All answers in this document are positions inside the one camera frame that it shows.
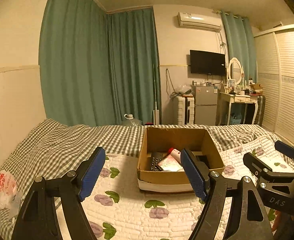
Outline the floral white quilt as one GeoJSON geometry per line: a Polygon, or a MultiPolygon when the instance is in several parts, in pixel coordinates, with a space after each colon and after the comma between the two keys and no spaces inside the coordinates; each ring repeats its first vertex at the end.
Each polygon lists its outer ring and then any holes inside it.
{"type": "MultiPolygon", "coordinates": [[[[249,176],[257,179],[243,164],[250,152],[274,172],[294,172],[292,160],[276,151],[266,136],[222,151],[226,178],[249,176]]],[[[93,192],[82,207],[97,239],[188,239],[204,208],[194,193],[151,194],[138,187],[138,160],[109,154],[93,192]]]]}

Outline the white suitcase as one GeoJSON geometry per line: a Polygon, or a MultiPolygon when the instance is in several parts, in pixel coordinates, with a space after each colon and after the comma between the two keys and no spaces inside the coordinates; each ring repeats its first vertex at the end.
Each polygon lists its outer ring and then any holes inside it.
{"type": "Polygon", "coordinates": [[[176,96],[173,99],[174,124],[193,125],[195,102],[192,95],[176,96]]]}

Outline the teal curtain right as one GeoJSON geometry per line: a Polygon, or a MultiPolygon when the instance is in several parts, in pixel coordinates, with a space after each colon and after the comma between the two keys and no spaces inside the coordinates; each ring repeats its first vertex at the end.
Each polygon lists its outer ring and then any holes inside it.
{"type": "Polygon", "coordinates": [[[244,79],[257,81],[257,57],[255,40],[247,17],[234,16],[231,12],[220,13],[228,44],[229,58],[237,58],[244,68],[244,79]]]}

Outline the white mop pole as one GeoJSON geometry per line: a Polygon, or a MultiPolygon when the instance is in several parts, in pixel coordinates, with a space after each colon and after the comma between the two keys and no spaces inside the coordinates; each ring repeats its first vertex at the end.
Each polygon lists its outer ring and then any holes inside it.
{"type": "Polygon", "coordinates": [[[153,65],[153,81],[154,81],[154,110],[153,110],[153,119],[154,119],[154,125],[159,125],[160,118],[159,118],[159,109],[158,109],[158,102],[157,102],[157,86],[156,86],[156,70],[155,70],[155,65],[153,65]]]}

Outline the black remote control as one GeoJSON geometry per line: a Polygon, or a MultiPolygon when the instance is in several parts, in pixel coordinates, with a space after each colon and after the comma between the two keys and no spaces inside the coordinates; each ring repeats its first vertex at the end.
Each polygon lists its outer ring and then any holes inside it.
{"type": "Polygon", "coordinates": [[[150,171],[162,171],[159,163],[163,160],[163,154],[161,152],[152,152],[150,159],[150,171]]]}

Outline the cardboard box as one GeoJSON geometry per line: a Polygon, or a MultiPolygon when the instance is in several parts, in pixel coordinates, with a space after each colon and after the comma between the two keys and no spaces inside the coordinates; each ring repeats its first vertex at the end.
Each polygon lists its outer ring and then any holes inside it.
{"type": "Polygon", "coordinates": [[[183,149],[193,152],[211,171],[221,173],[225,165],[213,138],[202,128],[148,127],[142,139],[137,177],[141,191],[191,192],[193,189],[180,163],[183,149]]]}

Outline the white dressing table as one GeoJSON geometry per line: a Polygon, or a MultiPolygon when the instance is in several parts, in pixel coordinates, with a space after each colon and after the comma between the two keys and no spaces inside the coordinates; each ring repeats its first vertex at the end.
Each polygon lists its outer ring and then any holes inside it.
{"type": "Polygon", "coordinates": [[[220,92],[219,93],[219,102],[220,102],[220,114],[219,114],[219,123],[218,125],[222,124],[222,117],[223,117],[223,102],[228,103],[228,109],[227,109],[227,125],[230,123],[231,119],[231,109],[232,109],[232,104],[243,104],[245,105],[245,115],[244,115],[244,120],[243,124],[245,123],[246,116],[247,116],[247,107],[248,105],[252,104],[254,105],[254,115],[252,118],[252,124],[255,122],[255,118],[257,116],[258,112],[258,97],[257,96],[252,96],[252,95],[232,95],[228,94],[225,92],[220,92]]]}

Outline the clear water jug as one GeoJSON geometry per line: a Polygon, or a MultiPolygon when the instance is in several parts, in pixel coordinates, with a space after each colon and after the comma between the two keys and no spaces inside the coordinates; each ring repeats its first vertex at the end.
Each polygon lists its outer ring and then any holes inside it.
{"type": "Polygon", "coordinates": [[[133,117],[132,114],[124,114],[124,120],[122,121],[122,126],[141,126],[142,121],[133,117]]]}

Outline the teal curtain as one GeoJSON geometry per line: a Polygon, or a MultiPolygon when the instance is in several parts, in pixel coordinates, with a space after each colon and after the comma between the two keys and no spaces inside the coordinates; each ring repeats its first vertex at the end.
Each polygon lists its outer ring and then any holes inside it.
{"type": "Polygon", "coordinates": [[[153,65],[161,103],[152,8],[107,14],[93,0],[48,0],[39,65],[46,116],[69,126],[151,122],[153,65]]]}
{"type": "Polygon", "coordinates": [[[234,16],[231,12],[220,13],[228,44],[229,58],[237,58],[244,68],[244,79],[257,81],[257,57],[255,40],[247,17],[234,16]]]}

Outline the grey checked bed sheet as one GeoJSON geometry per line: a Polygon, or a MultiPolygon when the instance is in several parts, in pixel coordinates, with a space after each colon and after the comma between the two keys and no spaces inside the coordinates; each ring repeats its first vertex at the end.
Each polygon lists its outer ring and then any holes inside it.
{"type": "MultiPolygon", "coordinates": [[[[27,194],[36,176],[59,178],[86,160],[96,147],[109,154],[124,155],[138,160],[144,132],[148,127],[86,125],[66,126],[47,119],[35,127],[18,144],[2,165],[10,172],[22,194],[27,194]]],[[[277,136],[257,125],[203,126],[164,125],[157,128],[202,128],[213,138],[219,154],[222,151],[253,142],[266,136],[273,143],[277,136]]]]}

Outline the white oval vanity mirror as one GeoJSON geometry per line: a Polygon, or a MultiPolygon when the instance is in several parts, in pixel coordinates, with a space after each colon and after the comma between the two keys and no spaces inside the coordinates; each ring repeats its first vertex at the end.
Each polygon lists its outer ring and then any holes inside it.
{"type": "Polygon", "coordinates": [[[235,81],[236,85],[241,85],[244,78],[244,69],[240,61],[233,57],[230,59],[227,67],[227,79],[232,79],[235,81]]]}

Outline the grey small refrigerator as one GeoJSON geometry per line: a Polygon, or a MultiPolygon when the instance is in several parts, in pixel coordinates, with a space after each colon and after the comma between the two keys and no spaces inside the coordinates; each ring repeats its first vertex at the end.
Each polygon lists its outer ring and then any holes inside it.
{"type": "Polygon", "coordinates": [[[194,123],[215,125],[218,105],[218,92],[214,86],[194,86],[194,123]]]}

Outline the white air conditioner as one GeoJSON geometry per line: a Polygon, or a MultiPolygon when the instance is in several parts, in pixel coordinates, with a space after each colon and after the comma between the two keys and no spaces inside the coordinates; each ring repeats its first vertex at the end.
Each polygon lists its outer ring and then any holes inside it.
{"type": "Polygon", "coordinates": [[[218,32],[222,29],[222,22],[218,18],[179,12],[177,15],[178,24],[184,28],[196,28],[218,32]]]}

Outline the white tube with text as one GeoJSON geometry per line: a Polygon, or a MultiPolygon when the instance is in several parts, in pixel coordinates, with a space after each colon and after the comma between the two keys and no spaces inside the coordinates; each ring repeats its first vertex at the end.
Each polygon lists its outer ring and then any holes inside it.
{"type": "Polygon", "coordinates": [[[175,148],[170,148],[168,154],[171,155],[178,163],[181,164],[181,152],[175,148]]]}

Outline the teal curtain left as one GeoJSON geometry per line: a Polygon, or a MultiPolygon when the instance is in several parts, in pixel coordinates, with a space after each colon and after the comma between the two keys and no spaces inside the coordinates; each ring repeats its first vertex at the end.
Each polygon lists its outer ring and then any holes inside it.
{"type": "Polygon", "coordinates": [[[48,0],[39,65],[46,116],[69,126],[151,122],[153,65],[161,103],[152,8],[107,14],[93,0],[48,0]]]}

